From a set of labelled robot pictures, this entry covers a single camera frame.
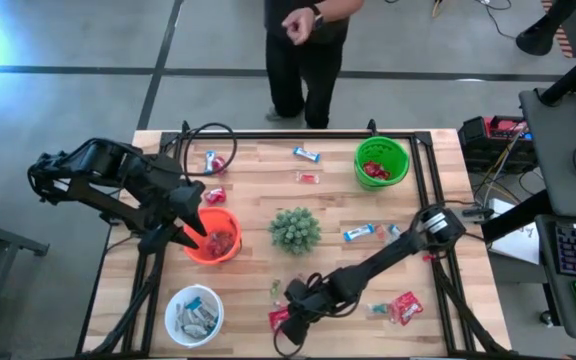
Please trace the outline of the white paper sheet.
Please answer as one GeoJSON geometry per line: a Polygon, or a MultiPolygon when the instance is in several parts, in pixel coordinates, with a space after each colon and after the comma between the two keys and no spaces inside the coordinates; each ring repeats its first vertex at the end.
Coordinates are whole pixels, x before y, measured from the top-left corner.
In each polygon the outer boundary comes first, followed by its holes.
{"type": "MultiPolygon", "coordinates": [[[[515,204],[498,198],[491,198],[488,200],[487,206],[493,210],[491,219],[494,220],[512,210],[515,204]]],[[[490,244],[489,250],[499,255],[539,265],[540,241],[536,224],[534,222],[529,223],[498,237],[490,244]]]]}

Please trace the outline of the black stand foot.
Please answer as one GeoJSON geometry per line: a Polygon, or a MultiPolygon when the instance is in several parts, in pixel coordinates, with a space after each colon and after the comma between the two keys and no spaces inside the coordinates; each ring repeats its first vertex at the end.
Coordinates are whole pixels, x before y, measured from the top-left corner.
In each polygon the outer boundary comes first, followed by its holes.
{"type": "Polygon", "coordinates": [[[552,8],[533,25],[522,31],[515,44],[523,52],[534,55],[547,55],[555,43],[554,34],[559,26],[576,10],[576,0],[553,0],[552,8]]]}

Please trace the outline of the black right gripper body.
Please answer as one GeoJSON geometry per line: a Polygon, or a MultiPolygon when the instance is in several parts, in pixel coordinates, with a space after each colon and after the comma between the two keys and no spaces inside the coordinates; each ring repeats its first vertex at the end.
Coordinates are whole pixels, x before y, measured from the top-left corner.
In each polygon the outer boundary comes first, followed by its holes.
{"type": "Polygon", "coordinates": [[[308,282],[299,278],[293,279],[284,291],[288,301],[290,325],[308,325],[319,321],[322,317],[337,318],[341,316],[341,302],[337,280],[340,272],[332,272],[327,276],[313,274],[308,282]]]}

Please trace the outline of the artificial succulent in patterned pot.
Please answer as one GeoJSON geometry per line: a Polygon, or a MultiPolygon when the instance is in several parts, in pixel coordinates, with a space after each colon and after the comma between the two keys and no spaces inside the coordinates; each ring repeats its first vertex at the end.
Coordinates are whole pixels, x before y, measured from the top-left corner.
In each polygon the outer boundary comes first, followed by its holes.
{"type": "Polygon", "coordinates": [[[292,256],[311,253],[321,240],[319,221],[307,208],[279,212],[271,221],[268,231],[272,245],[292,256]]]}

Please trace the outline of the person's hand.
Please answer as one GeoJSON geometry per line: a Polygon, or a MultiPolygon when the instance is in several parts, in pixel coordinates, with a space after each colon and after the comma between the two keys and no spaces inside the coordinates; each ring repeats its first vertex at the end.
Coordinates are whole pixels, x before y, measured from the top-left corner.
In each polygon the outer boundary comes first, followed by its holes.
{"type": "Polygon", "coordinates": [[[294,45],[302,45],[312,32],[314,22],[315,14],[311,8],[299,8],[284,19],[282,26],[294,45]]]}

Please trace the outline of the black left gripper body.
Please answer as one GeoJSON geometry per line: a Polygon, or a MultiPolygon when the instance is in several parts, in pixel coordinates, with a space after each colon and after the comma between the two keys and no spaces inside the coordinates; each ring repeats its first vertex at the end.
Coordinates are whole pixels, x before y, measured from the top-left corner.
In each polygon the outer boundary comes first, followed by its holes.
{"type": "Polygon", "coordinates": [[[192,181],[190,184],[182,183],[168,193],[167,206],[177,216],[195,215],[198,212],[205,189],[205,185],[198,180],[192,181]]]}

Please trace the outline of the black and red power station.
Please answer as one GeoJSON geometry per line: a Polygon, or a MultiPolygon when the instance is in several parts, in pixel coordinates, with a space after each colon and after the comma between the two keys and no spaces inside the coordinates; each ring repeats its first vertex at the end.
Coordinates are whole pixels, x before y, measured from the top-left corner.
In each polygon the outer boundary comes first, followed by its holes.
{"type": "Polygon", "coordinates": [[[521,174],[538,166],[533,136],[522,117],[475,117],[465,121],[458,131],[461,150],[469,172],[484,173],[519,135],[503,172],[521,174]]]}

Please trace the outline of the grey desk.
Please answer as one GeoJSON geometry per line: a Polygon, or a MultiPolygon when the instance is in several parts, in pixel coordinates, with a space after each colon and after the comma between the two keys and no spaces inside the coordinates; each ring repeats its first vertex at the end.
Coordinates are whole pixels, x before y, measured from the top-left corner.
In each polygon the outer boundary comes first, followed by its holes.
{"type": "Polygon", "coordinates": [[[547,284],[544,289],[553,321],[565,329],[566,333],[576,338],[576,276],[561,274],[557,263],[556,223],[575,223],[576,218],[558,218],[539,215],[535,224],[539,234],[540,257],[545,269],[547,284]]]}
{"type": "Polygon", "coordinates": [[[533,90],[519,94],[523,116],[533,135],[550,205],[555,214],[576,217],[576,94],[550,107],[533,90]]]}

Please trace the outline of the white plastic bucket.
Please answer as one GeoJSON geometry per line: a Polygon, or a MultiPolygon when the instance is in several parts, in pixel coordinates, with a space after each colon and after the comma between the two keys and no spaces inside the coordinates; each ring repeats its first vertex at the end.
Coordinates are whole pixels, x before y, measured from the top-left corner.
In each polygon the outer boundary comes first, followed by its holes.
{"type": "Polygon", "coordinates": [[[178,344],[186,348],[196,348],[209,343],[220,331],[225,318],[224,306],[221,298],[210,288],[195,284],[185,287],[177,292],[169,301],[165,311],[165,328],[169,336],[178,344]],[[196,297],[201,297],[206,303],[211,304],[218,311],[217,322],[213,326],[207,326],[201,319],[197,318],[190,306],[196,297]],[[209,335],[201,340],[193,339],[182,332],[176,321],[176,304],[184,303],[188,310],[188,315],[193,324],[201,325],[208,329],[209,335]]]}

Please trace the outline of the black diagonal pole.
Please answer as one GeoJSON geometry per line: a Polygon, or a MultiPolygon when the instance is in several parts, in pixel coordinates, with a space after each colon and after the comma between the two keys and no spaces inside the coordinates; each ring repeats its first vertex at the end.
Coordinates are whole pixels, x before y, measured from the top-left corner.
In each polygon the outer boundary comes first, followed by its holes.
{"type": "Polygon", "coordinates": [[[505,235],[532,223],[538,215],[552,215],[548,192],[542,190],[512,209],[496,216],[481,226],[484,242],[490,244],[505,235]]]}
{"type": "Polygon", "coordinates": [[[567,72],[562,78],[548,89],[538,92],[538,98],[542,104],[552,106],[576,87],[576,66],[567,72]]]}

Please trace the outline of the green plastic bucket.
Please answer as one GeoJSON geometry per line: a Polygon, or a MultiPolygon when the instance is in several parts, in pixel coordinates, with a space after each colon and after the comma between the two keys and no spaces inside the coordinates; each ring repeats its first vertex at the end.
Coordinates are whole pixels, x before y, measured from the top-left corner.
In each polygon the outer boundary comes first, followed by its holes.
{"type": "Polygon", "coordinates": [[[410,158],[408,152],[395,140],[383,137],[370,137],[359,144],[355,151],[354,170],[357,182],[368,190],[381,190],[401,182],[408,173],[410,158]],[[363,164],[372,161],[391,173],[388,181],[368,176],[363,164]]]}

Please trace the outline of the orange striped rug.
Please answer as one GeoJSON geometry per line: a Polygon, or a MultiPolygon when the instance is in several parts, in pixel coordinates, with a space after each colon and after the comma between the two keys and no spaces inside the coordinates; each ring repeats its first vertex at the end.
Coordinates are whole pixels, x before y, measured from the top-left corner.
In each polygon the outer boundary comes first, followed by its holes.
{"type": "MultiPolygon", "coordinates": [[[[553,6],[553,0],[540,0],[544,10],[548,12],[553,6]]],[[[573,58],[573,49],[562,26],[559,26],[554,34],[554,41],[566,58],[573,58]]]]}

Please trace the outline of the person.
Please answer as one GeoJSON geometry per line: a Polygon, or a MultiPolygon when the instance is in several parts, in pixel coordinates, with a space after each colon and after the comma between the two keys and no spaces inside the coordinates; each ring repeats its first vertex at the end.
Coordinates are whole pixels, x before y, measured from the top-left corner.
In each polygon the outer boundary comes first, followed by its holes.
{"type": "Polygon", "coordinates": [[[264,0],[265,65],[272,108],[269,120],[304,116],[311,129],[326,129],[351,16],[365,0],[264,0]],[[315,4],[324,24],[302,45],[282,26],[294,10],[315,4]]]}

